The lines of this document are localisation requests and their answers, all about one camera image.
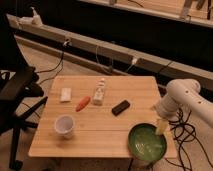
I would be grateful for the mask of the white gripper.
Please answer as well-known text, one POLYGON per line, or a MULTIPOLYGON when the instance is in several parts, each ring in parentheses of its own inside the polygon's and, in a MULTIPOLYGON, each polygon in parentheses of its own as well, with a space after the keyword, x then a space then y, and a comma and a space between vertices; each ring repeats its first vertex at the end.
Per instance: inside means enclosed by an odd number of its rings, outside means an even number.
POLYGON ((172 117, 175 116, 180 104, 172 99, 170 96, 164 96, 155 104, 155 110, 161 119, 157 120, 156 135, 163 135, 167 129, 169 122, 172 117))

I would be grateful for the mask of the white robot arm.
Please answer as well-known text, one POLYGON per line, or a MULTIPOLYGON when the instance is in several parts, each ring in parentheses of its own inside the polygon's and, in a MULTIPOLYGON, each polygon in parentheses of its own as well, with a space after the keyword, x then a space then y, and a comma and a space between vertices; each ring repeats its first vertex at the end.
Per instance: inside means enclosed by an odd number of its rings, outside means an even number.
POLYGON ((186 105, 213 128, 213 102, 200 95, 201 86, 195 79, 174 79, 166 86, 166 94, 154 105, 157 114, 169 120, 181 105, 186 105))

